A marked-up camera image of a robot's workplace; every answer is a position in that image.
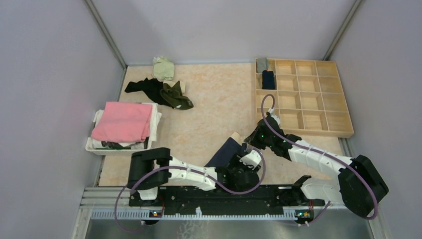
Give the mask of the navy underwear cream waistband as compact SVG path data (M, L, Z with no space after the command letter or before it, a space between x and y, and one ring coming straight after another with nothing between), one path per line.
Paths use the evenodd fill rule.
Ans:
M205 167L225 167L233 156L242 150L243 138L234 132L217 150Z

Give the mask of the navy orange underwear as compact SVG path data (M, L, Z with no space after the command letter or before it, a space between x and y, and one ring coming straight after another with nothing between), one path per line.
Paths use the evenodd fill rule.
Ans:
M262 72L262 89L264 90L275 90L275 77L273 71L264 70Z

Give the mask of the grey underwear white waistband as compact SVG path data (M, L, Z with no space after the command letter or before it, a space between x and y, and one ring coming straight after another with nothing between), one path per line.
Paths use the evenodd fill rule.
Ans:
M255 63L257 73L262 73L263 71L266 71L269 68L269 62L266 57L256 58Z

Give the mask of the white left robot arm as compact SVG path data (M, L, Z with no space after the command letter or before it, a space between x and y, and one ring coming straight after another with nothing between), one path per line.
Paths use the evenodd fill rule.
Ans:
M178 160L170 154L170 149L161 147L132 154L126 187L132 195L139 192L148 206L158 203L158 188L169 182L186 183L203 191L222 189L243 195L261 185L264 177L258 176L259 170L266 170L266 162L256 148L235 154L225 167L200 167Z

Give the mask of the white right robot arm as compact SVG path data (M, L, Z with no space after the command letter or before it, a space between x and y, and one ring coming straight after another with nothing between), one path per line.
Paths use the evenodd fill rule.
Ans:
M363 155L341 156L315 147L294 134L284 134L272 117L261 119L245 142L258 148L270 148L277 156L304 164L329 177L309 178L292 191L292 199L305 205L311 199L343 204L354 214L374 219L380 201L389 188L372 161Z

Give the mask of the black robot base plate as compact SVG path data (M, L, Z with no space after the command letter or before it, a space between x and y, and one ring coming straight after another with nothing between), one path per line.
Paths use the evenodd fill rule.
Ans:
M260 185L251 193L231 194L222 189L203 191L194 186L159 187L156 199L143 200L136 192L131 207L164 208L166 216L193 215L197 208L205 216L281 215L285 207L324 206L322 199L308 199L292 185Z

